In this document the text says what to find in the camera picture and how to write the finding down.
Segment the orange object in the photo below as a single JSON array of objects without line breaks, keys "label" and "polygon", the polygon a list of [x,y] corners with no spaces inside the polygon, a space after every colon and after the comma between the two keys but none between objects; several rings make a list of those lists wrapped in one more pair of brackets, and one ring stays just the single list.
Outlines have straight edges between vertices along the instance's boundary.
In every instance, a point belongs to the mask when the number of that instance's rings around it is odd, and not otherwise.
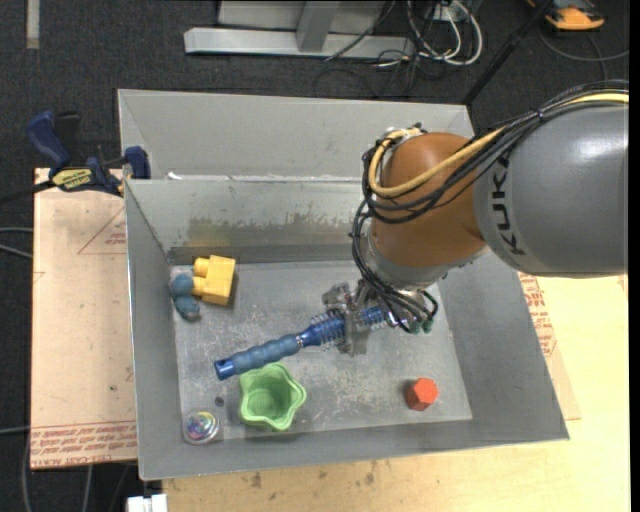
[{"label": "orange object", "polygon": [[[432,132],[412,137],[395,149],[382,171],[380,182],[385,187],[409,182],[425,169],[449,158],[467,142],[467,138],[451,133]],[[410,201],[435,191],[461,163],[444,169],[418,189],[405,194],[403,199]],[[371,236],[375,248],[391,263],[412,268],[437,267],[472,257],[485,246],[473,209],[473,189],[469,187],[473,176],[474,173],[469,174],[446,192],[441,198],[442,207],[416,219],[402,224],[372,220]],[[380,202],[391,204],[391,200],[380,199]],[[394,216],[393,212],[385,214]]]},{"label": "orange object", "polygon": [[420,377],[405,392],[407,405],[414,411],[424,411],[438,398],[438,386],[432,379]]},{"label": "orange object", "polygon": [[[537,0],[527,0],[527,3],[531,7],[535,7],[538,2]],[[545,18],[558,30],[594,30],[604,25],[606,20],[591,0],[577,1],[575,5],[568,3],[565,7],[556,5],[556,2],[553,4]]]}]

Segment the yellow cable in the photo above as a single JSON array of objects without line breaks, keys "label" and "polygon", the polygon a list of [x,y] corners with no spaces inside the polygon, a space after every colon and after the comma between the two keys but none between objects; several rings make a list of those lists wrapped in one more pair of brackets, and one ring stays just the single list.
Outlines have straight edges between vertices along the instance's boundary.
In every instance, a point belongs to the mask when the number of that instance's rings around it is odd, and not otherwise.
[{"label": "yellow cable", "polygon": [[[566,104],[570,105],[572,103],[582,103],[585,101],[619,101],[620,103],[629,103],[629,94],[625,93],[596,93],[588,96],[584,96],[582,98],[577,98],[571,101],[568,101]],[[402,183],[401,185],[397,185],[395,187],[383,187],[378,184],[376,177],[376,169],[378,168],[378,164],[380,163],[380,159],[384,155],[385,151],[389,147],[389,145],[400,137],[405,135],[417,135],[420,133],[418,128],[409,128],[408,130],[395,130],[389,133],[385,140],[380,143],[378,149],[373,154],[371,158],[371,163],[369,164],[369,186],[371,190],[378,194],[379,196],[394,196],[398,194],[403,194],[408,192],[409,190],[413,190],[414,188],[419,187],[420,185],[424,185],[427,181],[429,181],[433,176],[441,172],[442,170],[451,167],[452,165],[458,163],[460,160],[464,158],[468,158],[473,155],[476,151],[479,151],[484,146],[489,144],[500,132],[502,132],[502,128],[497,128],[496,130],[488,133],[484,137],[472,142],[468,146],[465,146],[461,150],[457,151],[449,158],[443,160],[438,165],[435,165],[431,169],[423,172],[419,176],[416,176],[410,181],[406,183]]]}]

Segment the orange block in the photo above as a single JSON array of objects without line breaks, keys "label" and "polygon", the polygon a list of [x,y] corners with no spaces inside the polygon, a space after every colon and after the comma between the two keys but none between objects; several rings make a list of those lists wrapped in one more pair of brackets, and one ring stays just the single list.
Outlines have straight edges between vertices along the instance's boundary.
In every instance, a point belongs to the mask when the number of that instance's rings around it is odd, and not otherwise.
[{"label": "orange block", "polygon": [[432,379],[420,377],[405,392],[407,405],[414,411],[424,411],[438,398],[438,386]]}]

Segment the small round container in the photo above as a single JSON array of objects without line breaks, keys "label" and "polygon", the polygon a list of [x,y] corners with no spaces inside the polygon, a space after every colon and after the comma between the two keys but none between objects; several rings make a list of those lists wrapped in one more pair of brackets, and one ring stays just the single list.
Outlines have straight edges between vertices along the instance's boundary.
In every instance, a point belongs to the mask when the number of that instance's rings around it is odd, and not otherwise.
[{"label": "small round container", "polygon": [[213,413],[196,409],[184,417],[182,433],[190,444],[206,444],[215,439],[220,430],[220,422]]}]

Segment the blue brush handle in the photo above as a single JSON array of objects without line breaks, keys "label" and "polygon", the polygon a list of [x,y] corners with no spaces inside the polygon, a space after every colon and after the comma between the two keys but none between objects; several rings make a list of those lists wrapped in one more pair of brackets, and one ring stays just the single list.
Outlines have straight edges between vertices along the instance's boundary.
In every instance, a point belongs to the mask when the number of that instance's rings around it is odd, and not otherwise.
[{"label": "blue brush handle", "polygon": [[243,352],[236,352],[227,359],[220,359],[214,363],[214,367],[218,378],[224,380],[297,354],[301,348],[298,336],[287,334],[277,340],[267,341]]}]

